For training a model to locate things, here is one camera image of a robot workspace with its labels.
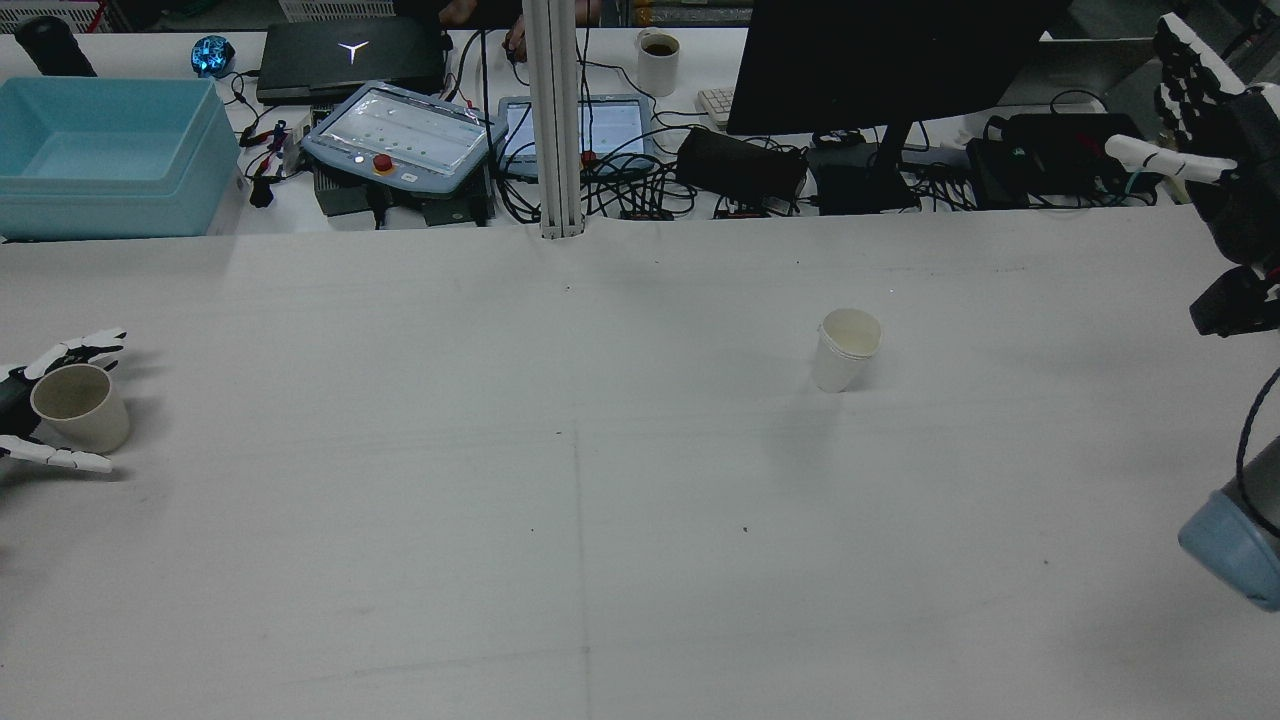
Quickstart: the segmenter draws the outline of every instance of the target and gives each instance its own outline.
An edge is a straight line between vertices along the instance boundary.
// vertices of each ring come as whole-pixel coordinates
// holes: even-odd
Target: beige cup
[[[842,392],[879,350],[881,324],[870,313],[832,310],[818,327],[813,379],[823,392]]]
[[[646,27],[636,35],[636,85],[654,97],[676,91],[680,41],[666,31]]]
[[[76,450],[111,452],[129,437],[129,414],[111,375],[97,365],[67,365],[31,391],[31,409]]]

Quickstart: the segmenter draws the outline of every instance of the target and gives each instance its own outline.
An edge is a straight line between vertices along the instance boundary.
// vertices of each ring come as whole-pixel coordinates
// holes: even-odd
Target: light blue plastic bin
[[[239,147],[210,79],[0,85],[0,234],[202,234]]]

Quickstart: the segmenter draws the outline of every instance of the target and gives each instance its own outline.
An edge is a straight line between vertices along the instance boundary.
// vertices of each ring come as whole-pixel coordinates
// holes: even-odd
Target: coffee
[[[658,58],[666,58],[667,55],[675,55],[676,49],[669,44],[657,40],[644,46],[644,51],[650,55],[657,55]]]

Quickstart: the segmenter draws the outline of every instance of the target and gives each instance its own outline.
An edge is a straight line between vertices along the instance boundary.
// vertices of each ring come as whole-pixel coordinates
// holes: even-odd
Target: laptop logo
[[[351,53],[351,64],[355,65],[356,64],[356,51],[360,50],[361,47],[364,47],[365,45],[369,45],[367,40],[364,41],[364,42],[361,42],[360,45],[343,45],[343,44],[339,42],[338,47],[346,47],[347,51]]]

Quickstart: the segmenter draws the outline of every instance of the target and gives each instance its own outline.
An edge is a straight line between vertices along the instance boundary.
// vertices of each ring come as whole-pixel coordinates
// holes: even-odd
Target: computer monitor
[[[915,204],[897,172],[916,120],[991,108],[1070,0],[755,0],[727,131],[887,126],[844,168],[863,211]]]

